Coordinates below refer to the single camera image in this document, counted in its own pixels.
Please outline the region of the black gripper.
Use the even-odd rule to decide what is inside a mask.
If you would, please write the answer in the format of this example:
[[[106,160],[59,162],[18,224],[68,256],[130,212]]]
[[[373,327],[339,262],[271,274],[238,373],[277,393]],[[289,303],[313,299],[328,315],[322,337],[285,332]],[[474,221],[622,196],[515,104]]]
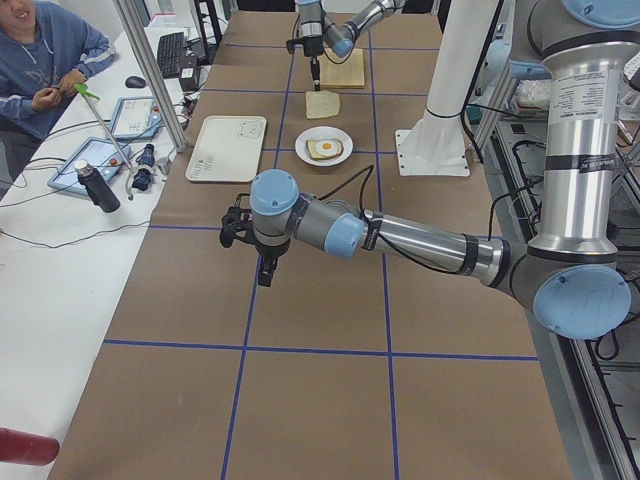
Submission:
[[[289,54],[293,54],[296,47],[301,46],[305,57],[310,58],[310,71],[313,82],[313,89],[320,89],[320,63],[317,56],[324,54],[324,43],[322,36],[303,36],[292,38],[286,41],[286,49]]]
[[[224,248],[230,248],[235,240],[253,245],[261,255],[259,260],[258,285],[270,287],[277,269],[277,261],[290,246],[290,239],[277,240],[274,245],[268,245],[259,240],[253,228],[250,208],[241,206],[242,199],[248,194],[238,194],[232,206],[222,217],[219,240]]]

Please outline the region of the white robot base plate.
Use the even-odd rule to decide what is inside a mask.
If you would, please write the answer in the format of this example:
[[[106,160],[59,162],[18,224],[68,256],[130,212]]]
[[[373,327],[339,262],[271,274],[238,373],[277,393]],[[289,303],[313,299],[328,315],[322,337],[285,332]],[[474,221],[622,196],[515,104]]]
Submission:
[[[460,128],[395,131],[398,169],[401,176],[468,177],[464,136]]]

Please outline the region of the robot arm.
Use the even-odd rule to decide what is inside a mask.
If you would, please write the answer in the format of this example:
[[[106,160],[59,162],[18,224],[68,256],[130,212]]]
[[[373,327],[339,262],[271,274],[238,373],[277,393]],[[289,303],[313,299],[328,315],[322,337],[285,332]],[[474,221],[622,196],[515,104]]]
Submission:
[[[357,249],[385,250],[432,271],[476,277],[558,335],[602,336],[623,323],[631,306],[606,225],[617,166],[618,91],[638,49],[635,1],[517,3],[513,72],[521,76],[527,66],[542,66],[552,79],[541,222],[526,244],[442,231],[315,197],[279,169],[255,177],[247,208],[228,209],[220,242],[256,248],[262,286],[295,239],[340,258]]]
[[[342,25],[336,24],[325,11],[321,1],[299,1],[298,17],[293,33],[286,41],[290,54],[301,46],[303,54],[309,59],[313,89],[321,90],[321,66],[319,58],[329,47],[338,58],[347,58],[362,33],[382,20],[401,11],[405,1],[371,1],[351,20]]]

